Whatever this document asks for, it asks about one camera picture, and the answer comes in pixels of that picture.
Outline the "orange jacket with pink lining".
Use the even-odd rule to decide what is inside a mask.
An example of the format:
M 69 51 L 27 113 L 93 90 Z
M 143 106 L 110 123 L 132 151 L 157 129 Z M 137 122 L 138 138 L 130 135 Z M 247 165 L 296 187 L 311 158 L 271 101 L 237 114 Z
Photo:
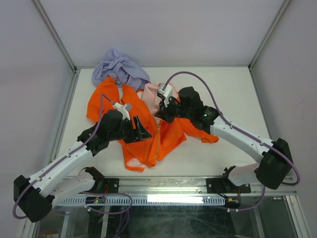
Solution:
M 143 171 L 186 140 L 186 134 L 214 143 L 218 137 L 196 129 L 188 119 L 167 123 L 155 117 L 162 99 L 159 87 L 147 83 L 140 92 L 123 85 L 120 95 L 115 80 L 107 77 L 92 94 L 87 106 L 87 118 L 94 122 L 89 140 L 82 141 L 93 155 L 107 148 L 110 141 L 122 145 L 125 167 Z

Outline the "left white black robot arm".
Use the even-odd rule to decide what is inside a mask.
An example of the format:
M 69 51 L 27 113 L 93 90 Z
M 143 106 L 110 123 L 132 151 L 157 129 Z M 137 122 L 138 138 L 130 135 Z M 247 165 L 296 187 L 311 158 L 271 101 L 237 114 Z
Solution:
M 91 128 L 84 130 L 74 144 L 61 157 L 26 178 L 23 175 L 13 182 L 12 214 L 15 218 L 20 208 L 32 223 L 44 218 L 60 201 L 82 192 L 106 191 L 105 176 L 95 167 L 84 168 L 78 176 L 66 179 L 77 165 L 82 164 L 106 149 L 111 141 L 126 144 L 150 139 L 152 135 L 142 125 L 138 116 L 110 110 Z

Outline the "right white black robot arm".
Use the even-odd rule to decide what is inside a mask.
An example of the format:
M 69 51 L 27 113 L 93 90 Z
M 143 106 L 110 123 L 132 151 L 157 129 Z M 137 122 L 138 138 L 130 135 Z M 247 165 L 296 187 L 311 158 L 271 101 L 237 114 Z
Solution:
M 255 161 L 247 166 L 225 169 L 221 185 L 233 192 L 244 184 L 261 183 L 269 189 L 278 189 L 292 168 L 290 149 L 283 139 L 272 141 L 238 128 L 217 109 L 205 106 L 192 86 L 182 88 L 173 96 L 171 85 L 160 85 L 161 99 L 156 117 L 171 123 L 175 118 L 187 119 L 195 129 L 217 136 L 247 153 Z

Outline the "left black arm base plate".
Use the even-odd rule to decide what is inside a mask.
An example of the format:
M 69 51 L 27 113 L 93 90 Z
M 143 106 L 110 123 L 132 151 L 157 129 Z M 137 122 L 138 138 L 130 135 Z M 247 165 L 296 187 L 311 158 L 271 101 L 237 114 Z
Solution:
M 99 184 L 98 192 L 118 193 L 119 190 L 119 178 L 103 178 Z

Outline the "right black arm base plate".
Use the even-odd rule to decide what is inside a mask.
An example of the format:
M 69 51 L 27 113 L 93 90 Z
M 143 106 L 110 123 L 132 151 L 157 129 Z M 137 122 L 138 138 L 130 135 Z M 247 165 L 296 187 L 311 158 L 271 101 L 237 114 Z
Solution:
M 251 187 L 246 186 L 245 184 L 241 186 L 236 186 L 232 182 L 230 182 L 228 179 L 222 179 L 222 178 L 207 178 L 206 179 L 206 188 L 207 193 L 241 193 L 241 194 L 247 194 L 251 193 Z

